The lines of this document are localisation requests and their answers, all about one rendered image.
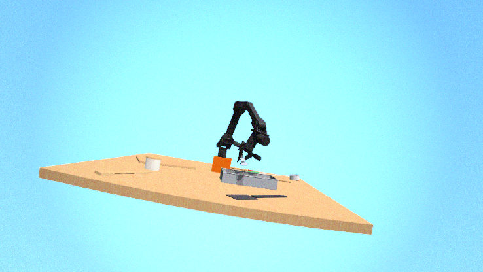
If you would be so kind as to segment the grey rectangular tin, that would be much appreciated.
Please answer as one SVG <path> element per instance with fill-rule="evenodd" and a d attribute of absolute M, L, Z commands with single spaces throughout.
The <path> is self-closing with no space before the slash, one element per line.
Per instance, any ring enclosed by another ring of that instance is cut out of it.
<path fill-rule="evenodd" d="M 277 190 L 277 178 L 272 175 L 260 173 L 252 173 L 247 171 L 239 171 L 234 169 L 221 168 L 221 183 L 233 184 L 238 186 L 252 186 L 257 188 L 266 188 Z"/>

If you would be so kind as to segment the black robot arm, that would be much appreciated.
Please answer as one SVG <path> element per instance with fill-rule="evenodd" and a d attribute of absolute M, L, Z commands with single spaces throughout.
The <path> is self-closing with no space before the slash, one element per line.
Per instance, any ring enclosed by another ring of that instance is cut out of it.
<path fill-rule="evenodd" d="M 266 122 L 258 115 L 253 103 L 249 101 L 236 101 L 233 106 L 234 113 L 228 125 L 227 131 L 224 135 L 222 135 L 221 139 L 216 144 L 216 147 L 219 148 L 217 157 L 227 158 L 227 149 L 230 150 L 232 142 L 234 141 L 233 133 L 238 124 L 240 116 L 245 113 L 246 110 L 252 119 L 251 124 L 253 126 L 253 129 L 251 130 L 252 134 L 249 138 L 262 146 L 268 146 L 270 144 L 270 135 L 267 134 Z"/>

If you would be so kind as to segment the grey spatula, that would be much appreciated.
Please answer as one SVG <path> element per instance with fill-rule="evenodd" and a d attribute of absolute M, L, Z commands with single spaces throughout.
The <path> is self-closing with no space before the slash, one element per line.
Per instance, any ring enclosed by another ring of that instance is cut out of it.
<path fill-rule="evenodd" d="M 286 195 L 247 195 L 247 194 L 226 194 L 235 200 L 259 200 L 257 198 L 287 198 Z"/>

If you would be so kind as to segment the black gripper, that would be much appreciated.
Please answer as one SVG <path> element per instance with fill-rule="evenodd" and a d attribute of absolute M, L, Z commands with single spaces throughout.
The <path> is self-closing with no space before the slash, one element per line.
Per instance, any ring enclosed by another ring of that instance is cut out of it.
<path fill-rule="evenodd" d="M 255 148 L 256 146 L 256 142 L 250 138 L 248 138 L 247 142 L 245 143 L 244 146 L 241 146 L 239 142 L 237 141 L 233 141 L 232 142 L 232 145 L 236 146 L 236 147 L 239 147 L 239 156 L 238 156 L 238 160 L 237 160 L 237 163 L 239 162 L 242 154 L 243 154 L 243 151 L 247 152 L 248 154 L 244 157 L 245 160 L 248 160 L 249 158 L 252 158 L 254 157 L 256 160 L 258 161 L 261 161 L 261 157 L 258 155 L 258 154 L 254 154 L 252 153 L 253 149 Z M 246 148 L 246 150 L 244 149 Z M 249 150 L 249 152 L 248 152 Z"/>

